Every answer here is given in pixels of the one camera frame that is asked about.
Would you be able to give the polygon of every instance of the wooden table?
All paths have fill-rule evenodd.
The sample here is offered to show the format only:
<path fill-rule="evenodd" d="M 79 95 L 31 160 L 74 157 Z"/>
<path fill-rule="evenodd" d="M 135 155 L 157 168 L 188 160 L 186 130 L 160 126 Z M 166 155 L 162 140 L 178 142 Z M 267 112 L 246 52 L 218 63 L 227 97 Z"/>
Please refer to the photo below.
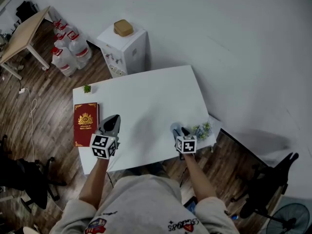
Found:
<path fill-rule="evenodd" d="M 97 102 L 100 119 L 120 115 L 119 148 L 110 158 L 107 171 L 142 166 L 179 156 L 170 132 L 174 122 L 192 127 L 209 118 L 204 99 L 191 66 L 153 70 L 91 84 L 91 94 L 82 87 L 73 90 L 75 104 Z M 216 120 L 213 132 L 221 124 Z M 212 134 L 197 148 L 213 146 Z M 79 147 L 85 174 L 97 158 L 90 147 Z"/>
<path fill-rule="evenodd" d="M 47 7 L 44 10 L 39 11 L 17 27 L 2 55 L 2 58 L 0 59 L 1 67 L 9 71 L 20 80 L 22 77 L 13 71 L 7 64 L 5 64 L 5 62 L 25 48 L 27 48 L 37 58 L 37 60 L 42 63 L 44 67 L 50 67 L 50 65 L 46 63 L 46 61 L 37 53 L 33 46 L 31 46 L 31 40 L 33 39 L 36 30 L 38 29 L 45 15 L 48 13 L 49 9 L 50 7 Z"/>

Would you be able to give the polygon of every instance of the white wall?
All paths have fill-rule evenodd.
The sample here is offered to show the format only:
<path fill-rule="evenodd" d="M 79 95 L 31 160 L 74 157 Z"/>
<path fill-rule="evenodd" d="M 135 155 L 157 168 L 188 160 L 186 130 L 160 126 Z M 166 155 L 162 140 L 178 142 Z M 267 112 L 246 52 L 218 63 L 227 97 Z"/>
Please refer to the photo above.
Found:
<path fill-rule="evenodd" d="M 121 18 L 143 26 L 152 68 L 191 64 L 209 112 L 240 142 L 269 164 L 299 152 L 287 194 L 312 197 L 312 0 L 38 3 L 94 43 Z"/>
<path fill-rule="evenodd" d="M 0 30 L 1 33 L 12 33 L 14 23 L 19 18 L 15 15 L 16 8 L 21 5 L 24 0 L 5 0 L 0 5 Z"/>

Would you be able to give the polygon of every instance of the wooden floor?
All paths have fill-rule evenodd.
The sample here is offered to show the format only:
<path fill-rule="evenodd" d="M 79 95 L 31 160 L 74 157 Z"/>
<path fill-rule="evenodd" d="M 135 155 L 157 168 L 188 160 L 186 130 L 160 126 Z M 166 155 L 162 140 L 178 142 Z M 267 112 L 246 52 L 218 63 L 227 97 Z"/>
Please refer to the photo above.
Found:
<path fill-rule="evenodd" d="M 50 50 L 53 47 L 53 37 L 51 24 L 44 21 L 34 38 L 34 48 L 49 63 L 52 60 Z M 6 192 L 1 193 L 0 197 L 13 195 L 14 199 L 0 202 L 0 212 L 3 212 L 6 223 L 12 229 L 32 226 L 36 223 L 43 234 L 48 234 L 53 225 L 61 218 L 67 201 L 78 197 L 86 180 L 78 150 L 73 147 L 72 89 L 110 78 L 100 50 L 93 46 L 91 48 L 93 50 L 92 61 L 70 78 L 65 77 L 53 65 L 48 72 L 44 72 L 40 63 L 33 56 L 25 61 L 25 68 L 20 72 L 23 77 L 21 87 L 28 88 L 31 91 L 31 99 L 38 100 L 37 108 L 34 111 L 35 157 L 46 162 L 49 157 L 54 156 L 56 162 L 50 167 L 51 179 L 65 180 L 68 185 L 58 187 L 61 196 L 59 201 L 54 203 L 49 198 L 46 210 L 33 205 L 31 214 L 20 203 L 20 198 L 29 199 L 26 193 L 6 189 Z M 3 69 L 0 78 L 0 137 L 4 134 L 8 135 L 6 147 L 7 150 L 13 152 L 10 158 L 24 158 L 27 161 L 33 161 L 32 122 L 29 118 L 28 92 L 19 95 L 18 79 Z M 216 187 L 217 195 L 224 200 L 231 213 L 239 213 L 239 208 L 245 201 L 230 203 L 230 198 L 240 194 L 244 188 L 243 183 L 235 179 L 235 175 L 238 173 L 246 178 L 251 178 L 253 175 L 251 166 L 263 164 L 223 132 L 217 138 L 213 153 L 206 149 L 197 156 L 203 171 Z M 164 161 L 164 166 L 172 179 L 181 180 L 185 168 L 184 162 L 174 158 Z M 113 183 L 120 176 L 121 172 L 111 173 Z M 112 187 L 108 178 L 105 181 L 104 194 L 107 195 Z M 185 173 L 181 190 L 183 203 L 185 203 L 193 195 L 188 172 Z M 279 195 L 276 195 L 272 200 L 269 211 L 275 206 L 278 198 Z M 235 224 L 242 234 L 256 233 L 261 229 L 264 221 L 265 219 L 262 217 L 253 214 L 248 219 L 236 220 Z"/>

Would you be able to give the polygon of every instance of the human arm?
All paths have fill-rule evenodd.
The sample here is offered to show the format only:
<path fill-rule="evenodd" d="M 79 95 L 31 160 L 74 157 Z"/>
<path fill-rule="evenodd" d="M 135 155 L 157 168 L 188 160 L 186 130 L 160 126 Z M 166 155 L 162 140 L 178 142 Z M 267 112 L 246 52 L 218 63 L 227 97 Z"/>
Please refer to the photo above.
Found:
<path fill-rule="evenodd" d="M 233 221 L 225 214 L 224 202 L 216 197 L 215 189 L 193 155 L 184 155 L 198 204 L 195 215 L 209 233 L 239 234 Z"/>
<path fill-rule="evenodd" d="M 198 202 L 208 197 L 216 197 L 215 189 L 196 162 L 193 155 L 184 155 L 190 173 L 192 187 Z"/>
<path fill-rule="evenodd" d="M 104 180 L 109 160 L 98 159 L 89 174 L 79 199 L 68 201 L 62 219 L 50 231 L 50 234 L 83 233 L 94 218 L 101 200 Z"/>
<path fill-rule="evenodd" d="M 97 159 L 79 195 L 79 200 L 93 205 L 96 209 L 101 201 L 108 162 L 108 159 Z"/>

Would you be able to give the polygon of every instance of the book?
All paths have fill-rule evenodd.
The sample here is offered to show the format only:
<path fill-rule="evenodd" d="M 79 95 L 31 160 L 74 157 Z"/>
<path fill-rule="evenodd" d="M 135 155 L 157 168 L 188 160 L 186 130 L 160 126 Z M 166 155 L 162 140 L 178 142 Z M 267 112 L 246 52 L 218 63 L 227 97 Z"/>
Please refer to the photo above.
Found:
<path fill-rule="evenodd" d="M 96 102 L 77 104 L 74 108 L 74 146 L 90 145 L 92 134 L 99 124 L 99 105 Z"/>

